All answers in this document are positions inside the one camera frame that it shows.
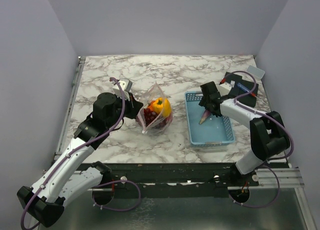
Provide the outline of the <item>small purple eggplant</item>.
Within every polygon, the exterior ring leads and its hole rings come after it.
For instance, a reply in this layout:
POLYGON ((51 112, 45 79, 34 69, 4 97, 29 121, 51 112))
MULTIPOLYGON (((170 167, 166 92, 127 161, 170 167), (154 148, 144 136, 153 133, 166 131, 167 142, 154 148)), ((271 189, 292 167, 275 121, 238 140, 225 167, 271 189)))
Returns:
POLYGON ((208 110, 205 110, 202 114, 202 117, 199 121, 199 124, 201 125, 207 118, 209 118, 212 115, 212 113, 208 110))

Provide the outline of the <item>orange mini pumpkin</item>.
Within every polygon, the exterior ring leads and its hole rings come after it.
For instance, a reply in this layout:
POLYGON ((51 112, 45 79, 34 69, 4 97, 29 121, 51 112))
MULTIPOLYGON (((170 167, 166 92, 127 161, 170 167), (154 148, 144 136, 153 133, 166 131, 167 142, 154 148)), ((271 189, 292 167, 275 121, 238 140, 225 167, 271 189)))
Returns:
POLYGON ((151 101, 147 107, 151 112, 154 112, 154 103, 155 101, 151 101))

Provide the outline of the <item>red grape bunch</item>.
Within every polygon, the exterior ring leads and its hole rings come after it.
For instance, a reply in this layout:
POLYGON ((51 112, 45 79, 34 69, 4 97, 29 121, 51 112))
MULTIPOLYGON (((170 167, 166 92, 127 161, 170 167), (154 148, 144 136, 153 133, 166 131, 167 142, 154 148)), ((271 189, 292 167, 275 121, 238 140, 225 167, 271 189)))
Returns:
MULTIPOLYGON (((152 121, 154 121, 158 114, 155 112, 151 112, 148 108, 144 108, 143 109, 143 117, 144 117, 144 121, 146 123, 146 126, 150 126, 152 121)), ((173 115, 170 114, 168 117, 164 118, 164 117, 159 117, 156 120, 156 123, 153 123, 152 127, 153 129, 162 129, 164 128, 169 122, 172 121, 172 117, 173 115)))

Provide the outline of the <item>clear pink zip bag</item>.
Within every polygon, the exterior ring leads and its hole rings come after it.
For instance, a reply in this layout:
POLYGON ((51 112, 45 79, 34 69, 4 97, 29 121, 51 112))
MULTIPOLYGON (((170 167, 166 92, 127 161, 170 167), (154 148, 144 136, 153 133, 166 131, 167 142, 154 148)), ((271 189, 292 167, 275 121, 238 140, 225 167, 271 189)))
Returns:
POLYGON ((156 135, 163 132, 173 120, 173 109, 161 87, 155 83, 145 92, 140 102, 143 103, 136 117, 142 133, 156 135))

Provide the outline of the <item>yellow bell pepper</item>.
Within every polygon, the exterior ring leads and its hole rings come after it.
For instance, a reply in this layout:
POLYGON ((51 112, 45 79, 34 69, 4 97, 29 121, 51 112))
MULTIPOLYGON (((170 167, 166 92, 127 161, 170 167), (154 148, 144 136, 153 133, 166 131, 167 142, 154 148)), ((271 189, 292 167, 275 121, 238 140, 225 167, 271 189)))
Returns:
POLYGON ((168 99, 158 98, 155 100, 153 105, 154 112, 157 114, 161 114, 163 117, 168 117, 171 114, 171 104, 168 99))

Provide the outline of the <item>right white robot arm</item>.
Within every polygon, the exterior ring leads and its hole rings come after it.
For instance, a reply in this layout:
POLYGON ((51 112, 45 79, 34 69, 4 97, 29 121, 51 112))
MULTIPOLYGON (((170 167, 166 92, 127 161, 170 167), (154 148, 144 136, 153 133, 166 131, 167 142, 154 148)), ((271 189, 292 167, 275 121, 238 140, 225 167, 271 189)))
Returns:
POLYGON ((230 181, 240 186, 248 179, 248 174, 285 150, 293 150, 294 142, 284 127, 278 112, 263 112, 241 104, 239 95, 232 98, 222 96, 214 82, 200 86, 202 99, 199 106, 217 117, 226 116, 246 126, 250 131, 249 150, 238 160, 230 172, 230 181))

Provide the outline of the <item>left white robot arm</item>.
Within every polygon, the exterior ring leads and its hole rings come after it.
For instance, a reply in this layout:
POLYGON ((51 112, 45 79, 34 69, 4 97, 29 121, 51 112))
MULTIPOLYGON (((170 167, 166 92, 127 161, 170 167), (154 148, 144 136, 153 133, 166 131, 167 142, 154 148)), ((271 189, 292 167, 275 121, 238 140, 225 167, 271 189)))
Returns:
POLYGON ((92 163, 79 176, 72 175, 124 118, 135 119, 143 107, 131 93, 100 94, 93 103, 93 111, 81 122, 68 147, 47 172, 31 187, 22 186, 17 197, 23 207, 21 229, 25 227, 26 214, 37 220, 32 229, 43 225, 48 228, 62 216, 66 206, 91 188, 113 187, 127 183, 115 179, 111 169, 100 161, 92 163))

